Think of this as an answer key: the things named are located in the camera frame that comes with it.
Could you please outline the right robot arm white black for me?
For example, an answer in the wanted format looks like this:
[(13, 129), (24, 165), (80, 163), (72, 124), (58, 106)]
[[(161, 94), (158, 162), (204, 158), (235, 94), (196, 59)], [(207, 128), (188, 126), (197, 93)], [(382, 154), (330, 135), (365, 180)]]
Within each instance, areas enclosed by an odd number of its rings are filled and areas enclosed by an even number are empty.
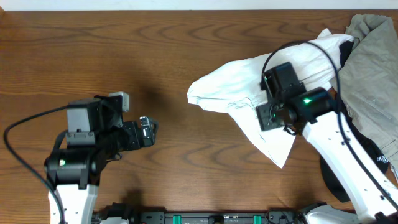
[(266, 91), (257, 107), (263, 131), (292, 128), (321, 155), (354, 206), (354, 213), (329, 205), (302, 211), (304, 223), (397, 223), (397, 187), (380, 171), (323, 88)]

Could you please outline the white t-shirt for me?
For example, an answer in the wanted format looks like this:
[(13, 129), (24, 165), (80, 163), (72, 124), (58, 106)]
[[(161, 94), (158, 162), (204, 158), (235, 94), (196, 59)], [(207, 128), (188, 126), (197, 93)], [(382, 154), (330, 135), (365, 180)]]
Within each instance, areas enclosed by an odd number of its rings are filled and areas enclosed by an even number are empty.
[(193, 82), (187, 91), (188, 103), (203, 110), (229, 114), (250, 142), (278, 167), (283, 167), (295, 141), (295, 136), (282, 128), (261, 131), (256, 107), (267, 103), (260, 88), (263, 68), (290, 62), (304, 83), (306, 90), (331, 88), (334, 69), (341, 68), (340, 46), (352, 44), (348, 34), (332, 34), (328, 29), (307, 44), (263, 54), (254, 58), (228, 62), (215, 71)]

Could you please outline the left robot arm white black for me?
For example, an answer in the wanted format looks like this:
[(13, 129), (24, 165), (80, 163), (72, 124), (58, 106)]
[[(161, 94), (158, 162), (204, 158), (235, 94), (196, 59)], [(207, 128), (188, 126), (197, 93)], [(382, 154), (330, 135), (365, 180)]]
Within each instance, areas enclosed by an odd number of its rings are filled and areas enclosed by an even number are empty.
[(98, 196), (101, 173), (123, 151), (151, 147), (156, 142), (159, 123), (146, 116), (122, 126), (97, 132), (64, 132), (67, 148), (56, 143), (44, 163), (50, 186), (50, 223), (91, 223)]

